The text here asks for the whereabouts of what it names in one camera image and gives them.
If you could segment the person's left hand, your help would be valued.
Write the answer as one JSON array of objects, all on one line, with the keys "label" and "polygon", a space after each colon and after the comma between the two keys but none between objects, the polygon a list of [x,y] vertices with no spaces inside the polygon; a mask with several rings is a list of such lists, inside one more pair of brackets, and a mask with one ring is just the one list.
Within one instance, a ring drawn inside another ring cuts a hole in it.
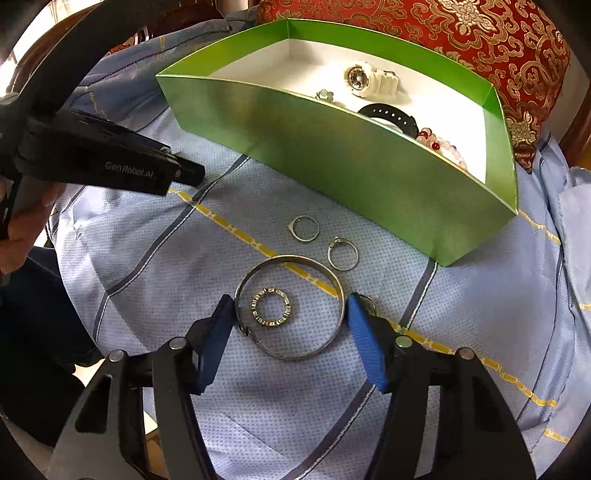
[{"label": "person's left hand", "polygon": [[8,238],[1,241],[1,273],[10,274],[21,268],[43,230],[55,202],[66,184],[53,183],[41,199],[14,216],[8,225]]}]

